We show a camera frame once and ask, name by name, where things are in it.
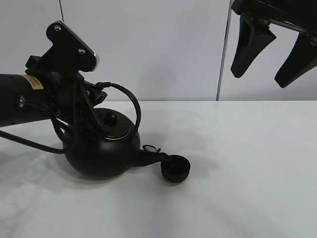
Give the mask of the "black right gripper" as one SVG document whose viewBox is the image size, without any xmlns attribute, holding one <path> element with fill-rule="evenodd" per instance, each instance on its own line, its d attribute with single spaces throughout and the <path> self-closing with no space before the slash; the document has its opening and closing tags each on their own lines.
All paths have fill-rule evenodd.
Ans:
<svg viewBox="0 0 317 238">
<path fill-rule="evenodd" d="M 270 22 L 299 32 L 288 58 L 275 76 L 285 88 L 317 66 L 317 2 L 315 0 L 235 0 L 231 9 L 240 15 L 236 53 L 230 68 L 240 78 L 276 36 Z"/>
</svg>

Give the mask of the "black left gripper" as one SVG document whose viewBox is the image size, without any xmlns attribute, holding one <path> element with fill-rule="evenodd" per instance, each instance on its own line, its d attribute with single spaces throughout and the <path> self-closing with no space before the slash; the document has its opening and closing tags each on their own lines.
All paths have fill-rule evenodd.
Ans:
<svg viewBox="0 0 317 238">
<path fill-rule="evenodd" d="M 111 127 L 94 109 L 107 94 L 101 86 L 85 81 L 79 73 L 94 71 L 97 65 L 97 56 L 42 56 L 42 69 L 53 74 L 56 106 L 61 110 L 61 118 L 68 117 L 67 110 L 72 109 L 79 123 L 107 133 Z"/>
</svg>

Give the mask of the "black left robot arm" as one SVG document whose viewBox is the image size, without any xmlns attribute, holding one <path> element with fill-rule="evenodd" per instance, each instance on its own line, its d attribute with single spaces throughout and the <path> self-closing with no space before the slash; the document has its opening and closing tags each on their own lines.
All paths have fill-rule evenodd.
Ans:
<svg viewBox="0 0 317 238">
<path fill-rule="evenodd" d="M 52 118 L 90 131 L 110 131 L 94 110 L 106 93 L 80 74 L 96 66 L 95 55 L 30 56 L 25 74 L 0 76 L 0 125 Z"/>
</svg>

